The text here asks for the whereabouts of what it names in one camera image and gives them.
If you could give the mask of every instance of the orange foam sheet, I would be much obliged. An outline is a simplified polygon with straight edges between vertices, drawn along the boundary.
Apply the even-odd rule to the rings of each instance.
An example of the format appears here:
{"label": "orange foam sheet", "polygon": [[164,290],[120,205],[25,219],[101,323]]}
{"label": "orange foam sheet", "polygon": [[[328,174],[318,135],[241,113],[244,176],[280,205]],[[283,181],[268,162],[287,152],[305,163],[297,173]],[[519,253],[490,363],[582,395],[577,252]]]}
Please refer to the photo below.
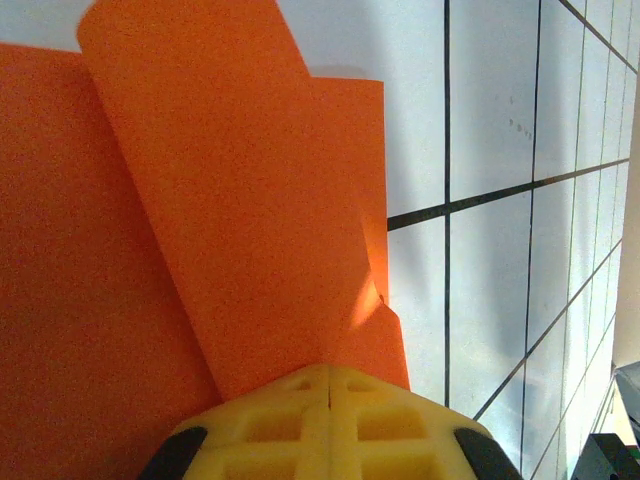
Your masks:
{"label": "orange foam sheet", "polygon": [[101,0],[78,39],[224,398],[323,359],[372,275],[386,289],[384,234],[363,234],[384,220],[359,207],[382,211],[383,136],[357,134],[380,131],[381,85],[357,105],[311,79],[273,1]]}
{"label": "orange foam sheet", "polygon": [[219,402],[81,57],[0,45],[0,478],[134,478]]}

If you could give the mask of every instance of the yellow plastic part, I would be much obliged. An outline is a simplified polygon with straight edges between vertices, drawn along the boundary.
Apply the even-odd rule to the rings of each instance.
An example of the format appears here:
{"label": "yellow plastic part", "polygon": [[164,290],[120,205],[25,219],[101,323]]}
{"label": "yellow plastic part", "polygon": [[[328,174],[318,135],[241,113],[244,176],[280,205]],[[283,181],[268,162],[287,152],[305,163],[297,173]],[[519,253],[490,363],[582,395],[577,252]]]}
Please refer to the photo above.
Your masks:
{"label": "yellow plastic part", "polygon": [[475,480],[479,423],[356,370],[313,365],[180,425],[208,430],[185,480]]}

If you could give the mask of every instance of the black rubber pad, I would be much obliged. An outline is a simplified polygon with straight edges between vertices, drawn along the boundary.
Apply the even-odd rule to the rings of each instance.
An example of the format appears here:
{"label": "black rubber pad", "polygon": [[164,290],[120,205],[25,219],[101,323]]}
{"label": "black rubber pad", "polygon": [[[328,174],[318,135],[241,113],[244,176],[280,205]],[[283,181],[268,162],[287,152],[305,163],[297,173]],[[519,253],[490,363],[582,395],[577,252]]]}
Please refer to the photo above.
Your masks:
{"label": "black rubber pad", "polygon": [[180,480],[207,436],[204,427],[192,427],[165,440],[138,480]]}
{"label": "black rubber pad", "polygon": [[498,442],[470,428],[454,434],[478,480],[522,480]]}

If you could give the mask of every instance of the dark object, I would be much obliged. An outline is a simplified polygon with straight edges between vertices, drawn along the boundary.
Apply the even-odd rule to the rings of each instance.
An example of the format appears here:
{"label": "dark object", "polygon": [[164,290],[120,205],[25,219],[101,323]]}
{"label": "dark object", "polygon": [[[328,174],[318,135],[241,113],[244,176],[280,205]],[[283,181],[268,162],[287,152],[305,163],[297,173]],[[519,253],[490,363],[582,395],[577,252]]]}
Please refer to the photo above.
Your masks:
{"label": "dark object", "polygon": [[207,436],[204,427],[192,427],[165,440],[138,480],[180,480]]}
{"label": "dark object", "polygon": [[640,465],[614,433],[592,433],[572,480],[640,480]]}
{"label": "dark object", "polygon": [[498,442],[470,428],[454,434],[478,480],[522,480]]}

